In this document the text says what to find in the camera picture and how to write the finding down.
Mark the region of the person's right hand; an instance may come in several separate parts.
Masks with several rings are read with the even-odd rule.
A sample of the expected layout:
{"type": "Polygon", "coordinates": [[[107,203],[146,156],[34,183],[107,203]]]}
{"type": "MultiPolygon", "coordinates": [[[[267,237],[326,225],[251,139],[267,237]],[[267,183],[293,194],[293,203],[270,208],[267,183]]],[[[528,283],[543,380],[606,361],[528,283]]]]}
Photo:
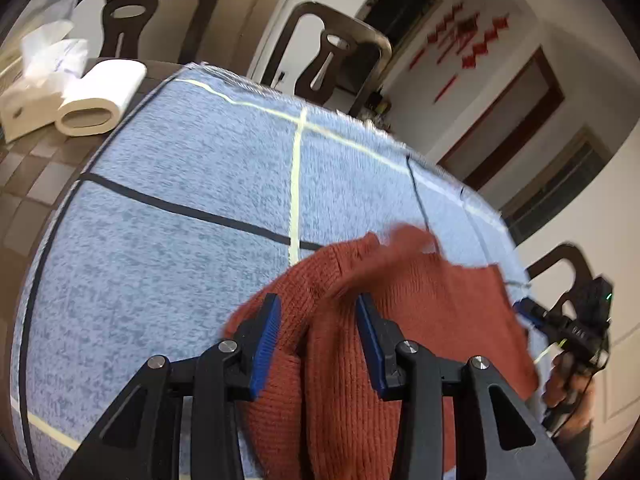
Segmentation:
{"type": "Polygon", "coordinates": [[[558,438],[574,437],[587,428],[593,419],[594,404],[596,403],[596,385],[589,373],[574,373],[568,377],[568,371],[573,364],[573,356],[563,352],[552,361],[552,370],[544,386],[542,400],[547,408],[556,408],[572,393],[577,392],[579,403],[572,409],[573,415],[564,420],[561,428],[555,430],[558,438]]]}

